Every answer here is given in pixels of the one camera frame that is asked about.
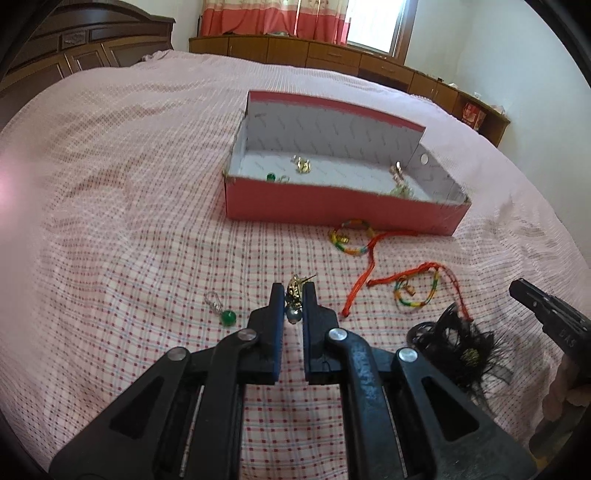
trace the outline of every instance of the bedspread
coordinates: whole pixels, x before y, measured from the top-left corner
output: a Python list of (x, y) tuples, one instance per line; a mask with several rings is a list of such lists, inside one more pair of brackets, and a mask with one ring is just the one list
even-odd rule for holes
[[(319, 302), (342, 308), (366, 258), (339, 252), (328, 227), (226, 219), (221, 172), (249, 89), (345, 100), (426, 126), (423, 145), (473, 205), (452, 237), (381, 242), (374, 277), (423, 261), (455, 272), (472, 316), (503, 336), (515, 377), (492, 384), (489, 402), (497, 422), (525, 442), (560, 352), (510, 298), (509, 284), (523, 276), (590, 315), (591, 281), (523, 174), (427, 100), (333, 72), (169, 51), (128, 69), (76, 73), (0, 134), (0, 212), (12, 205), (11, 172), (28, 179), (36, 212), (26, 242), (2, 239), (26, 252), (17, 266), (2, 260), (0, 297), (10, 305), (0, 320), (0, 408), (25, 447), (47, 467), (165, 351), (211, 347), (244, 326), (273, 282), (317, 274)], [(29, 276), (7, 281), (24, 265)], [(412, 325), (437, 319), (454, 300), (444, 287), (421, 310), (397, 308), (391, 288), (364, 288), (342, 325), (395, 350)], [(234, 328), (204, 304), (208, 290), (237, 312)], [(278, 384), (246, 389), (242, 476), (346, 478), (339, 389), (306, 385), (301, 325), (286, 323), (283, 341)]]

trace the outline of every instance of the window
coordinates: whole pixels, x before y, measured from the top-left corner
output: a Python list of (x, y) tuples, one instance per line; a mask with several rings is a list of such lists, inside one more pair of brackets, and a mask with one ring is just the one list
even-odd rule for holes
[(347, 42), (404, 63), (418, 0), (349, 0)]

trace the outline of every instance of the red cord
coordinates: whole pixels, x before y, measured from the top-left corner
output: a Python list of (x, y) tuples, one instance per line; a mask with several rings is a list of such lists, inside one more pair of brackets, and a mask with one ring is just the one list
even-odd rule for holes
[(375, 237), (373, 237), (370, 240), (370, 242), (368, 244), (369, 265), (368, 265), (367, 269), (365, 270), (365, 272), (363, 272), (361, 274), (361, 276), (357, 279), (357, 282), (355, 282), (355, 285), (353, 285), (353, 289), (351, 289), (351, 292), (349, 293), (349, 296), (347, 297), (347, 301), (345, 302), (345, 307), (343, 308), (341, 315), (343, 317), (349, 316), (349, 312), (351, 310), (353, 302), (355, 301), (355, 297), (359, 293), (359, 290), (361, 290), (363, 285), (366, 283), (366, 281), (367, 281), (368, 287), (373, 287), (374, 285), (389, 284), (389, 283), (399, 280), (402, 277), (407, 277), (407, 278), (412, 277), (413, 275), (417, 275), (419, 273), (426, 272), (431, 268), (434, 268), (436, 270), (439, 270), (439, 269), (443, 270), (443, 272), (448, 276), (449, 280), (452, 282), (452, 285), (456, 290), (456, 293), (457, 293), (457, 296), (459, 299), (459, 304), (460, 304), (459, 307), (460, 307), (460, 311), (462, 312), (462, 316), (464, 317), (465, 320), (467, 320), (468, 322), (471, 322), (472, 317), (470, 317), (470, 314), (468, 313), (468, 309), (466, 308), (466, 303), (464, 302), (464, 298), (462, 297), (462, 292), (460, 291), (460, 283), (458, 282), (454, 273), (449, 268), (447, 268), (445, 265), (443, 265), (441, 263), (425, 262), (425, 263), (422, 263), (421, 265), (419, 265), (417, 268), (411, 268), (410, 270), (406, 270), (404, 272), (395, 273), (394, 275), (390, 275), (389, 277), (386, 277), (386, 278), (376, 278), (375, 280), (368, 281), (368, 277), (371, 275), (371, 272), (375, 268), (375, 259), (374, 259), (375, 245), (379, 241), (383, 240), (384, 238), (387, 238), (389, 236), (394, 236), (394, 235), (416, 235), (416, 233), (414, 233), (414, 232), (386, 232), (386, 233), (381, 233), (379, 235), (376, 235)]

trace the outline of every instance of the hand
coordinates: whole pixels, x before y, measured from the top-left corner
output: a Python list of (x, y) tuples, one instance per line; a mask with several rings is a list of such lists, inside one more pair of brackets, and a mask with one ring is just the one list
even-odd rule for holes
[(578, 407), (588, 407), (591, 403), (591, 385), (571, 389), (579, 374), (577, 367), (566, 355), (563, 355), (554, 381), (550, 384), (548, 395), (542, 400), (542, 413), (549, 421), (556, 421), (562, 415), (562, 403), (566, 400)]

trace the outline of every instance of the wooden headboard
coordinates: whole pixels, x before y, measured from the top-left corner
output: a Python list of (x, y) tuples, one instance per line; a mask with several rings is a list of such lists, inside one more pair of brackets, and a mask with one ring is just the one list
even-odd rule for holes
[(118, 0), (64, 0), (35, 30), (0, 82), (0, 130), (35, 95), (81, 70), (129, 67), (172, 48), (174, 19)]

